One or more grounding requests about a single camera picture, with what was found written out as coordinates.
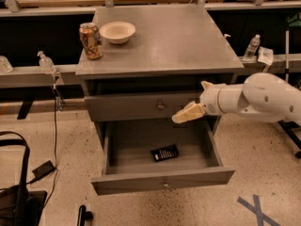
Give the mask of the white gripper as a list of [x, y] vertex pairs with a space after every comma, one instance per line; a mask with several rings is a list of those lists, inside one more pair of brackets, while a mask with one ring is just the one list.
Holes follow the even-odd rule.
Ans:
[[199, 97], [200, 103], [190, 102], [182, 110], [174, 114], [172, 120], [175, 123], [199, 119], [204, 116], [205, 111], [212, 116], [224, 114], [219, 104], [219, 94], [221, 89], [225, 87], [225, 84], [213, 84], [208, 81], [202, 81], [201, 85], [203, 92]]

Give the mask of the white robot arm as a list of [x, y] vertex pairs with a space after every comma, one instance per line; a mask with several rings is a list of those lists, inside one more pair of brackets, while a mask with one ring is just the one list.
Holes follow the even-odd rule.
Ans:
[[301, 125], [301, 91], [271, 73], [254, 73], [243, 84], [202, 81], [204, 91], [195, 101], [172, 116], [175, 123], [193, 121], [205, 114], [237, 114], [254, 121], [284, 119]]

